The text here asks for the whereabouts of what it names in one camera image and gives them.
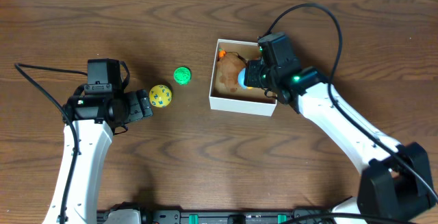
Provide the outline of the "yellow rubber duck blue cap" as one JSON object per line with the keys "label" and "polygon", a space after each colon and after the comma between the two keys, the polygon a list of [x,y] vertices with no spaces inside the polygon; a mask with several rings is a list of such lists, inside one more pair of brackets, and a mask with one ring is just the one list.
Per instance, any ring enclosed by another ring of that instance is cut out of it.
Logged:
{"label": "yellow rubber duck blue cap", "polygon": [[237,82],[238,82],[238,84],[240,85],[240,87],[241,87],[242,89],[248,89],[248,90],[250,90],[250,89],[252,89],[252,87],[248,87],[248,86],[246,86],[246,85],[244,84],[245,74],[246,74],[246,68],[243,68],[243,69],[239,72],[239,74],[238,74],[238,76],[237,76]]}

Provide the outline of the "yellow ball with blue letters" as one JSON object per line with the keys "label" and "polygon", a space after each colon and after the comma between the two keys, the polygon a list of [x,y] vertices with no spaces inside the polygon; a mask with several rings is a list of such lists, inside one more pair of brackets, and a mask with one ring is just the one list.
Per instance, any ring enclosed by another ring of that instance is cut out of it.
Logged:
{"label": "yellow ball with blue letters", "polygon": [[172,91],[165,85],[156,85],[149,92],[149,100],[156,108],[165,108],[172,101]]}

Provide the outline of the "brown plush toy with carrot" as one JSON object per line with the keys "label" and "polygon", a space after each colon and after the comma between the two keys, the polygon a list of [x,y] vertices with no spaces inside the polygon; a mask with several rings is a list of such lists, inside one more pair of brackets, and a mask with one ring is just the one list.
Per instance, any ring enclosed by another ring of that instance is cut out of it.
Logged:
{"label": "brown plush toy with carrot", "polygon": [[246,68],[247,61],[242,58],[237,52],[229,52],[219,49],[217,69],[219,82],[229,92],[236,92],[240,87],[238,83],[238,76],[240,72]]}

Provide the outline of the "green plastic round toy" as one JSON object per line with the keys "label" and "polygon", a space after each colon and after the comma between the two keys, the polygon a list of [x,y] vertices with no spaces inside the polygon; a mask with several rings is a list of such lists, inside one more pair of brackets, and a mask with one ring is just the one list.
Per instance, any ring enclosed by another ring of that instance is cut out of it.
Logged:
{"label": "green plastic round toy", "polygon": [[192,78],[191,70],[186,66],[180,66],[175,69],[173,77],[179,85],[187,85]]}

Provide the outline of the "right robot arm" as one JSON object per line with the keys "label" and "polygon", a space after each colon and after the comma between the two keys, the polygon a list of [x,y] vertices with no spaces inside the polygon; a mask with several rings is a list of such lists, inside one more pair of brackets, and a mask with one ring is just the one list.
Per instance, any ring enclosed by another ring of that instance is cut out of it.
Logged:
{"label": "right robot arm", "polygon": [[299,210],[291,223],[410,223],[437,205],[428,154],[418,143],[402,145],[382,133],[341,98],[314,67],[253,60],[238,83],[275,93],[316,124],[361,175],[359,193],[330,210]]}

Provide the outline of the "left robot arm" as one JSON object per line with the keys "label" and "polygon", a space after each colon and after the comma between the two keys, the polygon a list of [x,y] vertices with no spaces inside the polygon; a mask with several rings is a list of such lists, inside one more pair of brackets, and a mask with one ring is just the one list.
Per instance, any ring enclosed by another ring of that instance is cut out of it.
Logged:
{"label": "left robot arm", "polygon": [[146,90],[92,94],[76,90],[64,106],[72,123],[64,127],[64,151],[45,223],[141,223],[136,206],[99,211],[103,164],[116,128],[152,116]]}

